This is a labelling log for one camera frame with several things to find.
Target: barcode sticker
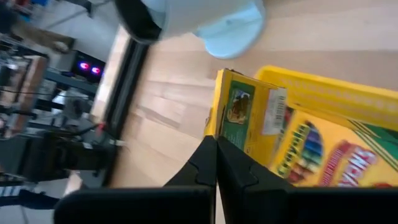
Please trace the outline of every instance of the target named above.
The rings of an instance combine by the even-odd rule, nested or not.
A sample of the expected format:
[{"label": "barcode sticker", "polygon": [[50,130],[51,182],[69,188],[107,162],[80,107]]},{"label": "barcode sticker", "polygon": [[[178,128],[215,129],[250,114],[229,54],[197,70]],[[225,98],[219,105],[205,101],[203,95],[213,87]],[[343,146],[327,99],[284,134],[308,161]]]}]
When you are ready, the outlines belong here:
[{"label": "barcode sticker", "polygon": [[270,90],[262,134],[272,135],[280,133],[284,123],[285,109],[286,89]]}]

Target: white object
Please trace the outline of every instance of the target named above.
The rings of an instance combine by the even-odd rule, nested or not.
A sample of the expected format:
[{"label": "white object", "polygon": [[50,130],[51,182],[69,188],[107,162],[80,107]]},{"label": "white object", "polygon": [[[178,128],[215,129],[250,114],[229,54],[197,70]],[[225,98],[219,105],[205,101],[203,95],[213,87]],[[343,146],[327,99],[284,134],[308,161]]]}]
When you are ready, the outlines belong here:
[{"label": "white object", "polygon": [[266,21],[262,0],[141,0],[162,28],[161,39],[193,32],[214,57],[243,54]]}]

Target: desk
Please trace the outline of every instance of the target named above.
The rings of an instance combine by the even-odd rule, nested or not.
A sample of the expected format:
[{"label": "desk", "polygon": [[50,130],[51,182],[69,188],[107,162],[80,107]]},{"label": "desk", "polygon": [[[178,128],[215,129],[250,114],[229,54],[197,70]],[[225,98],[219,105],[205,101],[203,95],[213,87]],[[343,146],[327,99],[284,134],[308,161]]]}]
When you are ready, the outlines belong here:
[{"label": "desk", "polygon": [[[271,64],[398,90],[395,0],[266,0],[266,9],[265,32],[234,60],[211,57],[191,34],[151,47],[124,127],[129,149],[119,157],[110,187],[161,186],[181,168],[202,139],[219,69],[252,75]],[[97,117],[126,36],[120,29],[93,108]]]}]

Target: crayola logo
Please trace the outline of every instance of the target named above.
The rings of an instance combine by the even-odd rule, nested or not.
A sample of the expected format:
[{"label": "crayola logo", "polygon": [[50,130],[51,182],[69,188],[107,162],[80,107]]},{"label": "crayola logo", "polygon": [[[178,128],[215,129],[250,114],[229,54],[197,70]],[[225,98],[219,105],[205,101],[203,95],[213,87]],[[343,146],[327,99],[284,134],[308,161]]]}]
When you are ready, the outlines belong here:
[{"label": "crayola logo", "polygon": [[289,149],[286,152],[284,160],[278,167],[278,174],[286,178],[289,176],[292,166],[296,163],[300,157],[300,151],[303,148],[304,140],[307,138],[310,132],[310,127],[305,124],[301,124],[297,127],[296,131],[293,132],[292,142],[289,145]]}]

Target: red light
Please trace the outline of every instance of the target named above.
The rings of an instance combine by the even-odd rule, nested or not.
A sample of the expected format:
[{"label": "red light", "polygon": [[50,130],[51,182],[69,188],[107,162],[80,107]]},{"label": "red light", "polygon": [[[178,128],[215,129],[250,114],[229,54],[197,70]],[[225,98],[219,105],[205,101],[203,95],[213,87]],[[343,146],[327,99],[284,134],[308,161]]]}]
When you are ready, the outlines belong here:
[{"label": "red light", "polygon": [[90,66],[87,63],[84,63],[84,62],[80,63],[80,68],[83,70],[87,70],[89,67]]},{"label": "red light", "polygon": [[91,71],[93,73],[95,73],[95,74],[99,74],[101,72],[101,70],[99,68],[96,68],[96,67],[92,68]]}]

